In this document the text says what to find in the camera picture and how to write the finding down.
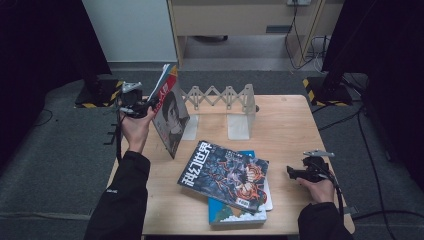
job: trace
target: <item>metal book stand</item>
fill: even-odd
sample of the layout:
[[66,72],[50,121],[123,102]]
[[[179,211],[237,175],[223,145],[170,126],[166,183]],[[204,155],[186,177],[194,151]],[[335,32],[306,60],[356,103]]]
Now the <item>metal book stand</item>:
[[[236,93],[231,86],[227,86],[220,93],[214,86],[209,87],[206,92],[200,91],[198,86],[193,86],[188,93],[183,91],[184,102],[191,102],[194,110],[198,111],[200,103],[208,102],[211,106],[216,106],[219,102],[224,102],[227,108],[228,139],[248,140],[252,134],[252,125],[255,120],[257,107],[253,85],[247,84],[240,93]],[[241,113],[231,113],[234,103],[242,105]],[[183,140],[194,140],[196,138],[199,114],[191,114],[190,121],[184,131]]]

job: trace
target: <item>person's right hand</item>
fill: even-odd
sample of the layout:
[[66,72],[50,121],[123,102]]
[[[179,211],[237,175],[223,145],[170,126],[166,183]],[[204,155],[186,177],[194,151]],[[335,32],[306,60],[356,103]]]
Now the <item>person's right hand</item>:
[[121,112],[122,133],[128,141],[129,151],[142,153],[149,134],[149,125],[155,116],[152,107],[147,110],[144,118],[131,118]]
[[311,192],[315,203],[334,202],[334,186],[330,180],[322,180],[317,183],[309,182],[303,178],[296,178],[300,185],[305,186]]

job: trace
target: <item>white wall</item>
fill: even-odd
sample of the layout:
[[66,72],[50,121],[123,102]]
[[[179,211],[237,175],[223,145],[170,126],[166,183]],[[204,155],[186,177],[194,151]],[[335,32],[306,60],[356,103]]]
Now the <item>white wall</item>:
[[83,0],[108,62],[176,62],[166,0]]

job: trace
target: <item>book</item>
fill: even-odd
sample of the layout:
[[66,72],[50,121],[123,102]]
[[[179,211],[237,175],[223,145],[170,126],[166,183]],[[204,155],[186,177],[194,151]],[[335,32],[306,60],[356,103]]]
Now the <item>book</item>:
[[178,145],[190,119],[178,82],[176,65],[164,65],[162,75],[148,100],[152,98],[159,100],[154,109],[156,116],[152,120],[153,125],[169,154],[175,158]]
[[178,184],[232,207],[256,213],[269,162],[199,141]]
[[[240,153],[255,157],[253,150],[240,151]],[[268,181],[264,181],[265,203],[259,206],[259,211],[249,213],[239,208],[232,207],[214,198],[208,198],[208,213],[210,225],[229,225],[229,224],[259,224],[267,220],[267,211],[272,207],[271,193],[269,191]]]

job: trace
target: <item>power outlet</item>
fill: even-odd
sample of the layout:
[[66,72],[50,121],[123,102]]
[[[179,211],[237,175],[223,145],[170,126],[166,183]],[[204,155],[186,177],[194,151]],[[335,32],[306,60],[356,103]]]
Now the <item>power outlet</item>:
[[311,0],[287,0],[287,5],[289,6],[308,6],[311,5]]

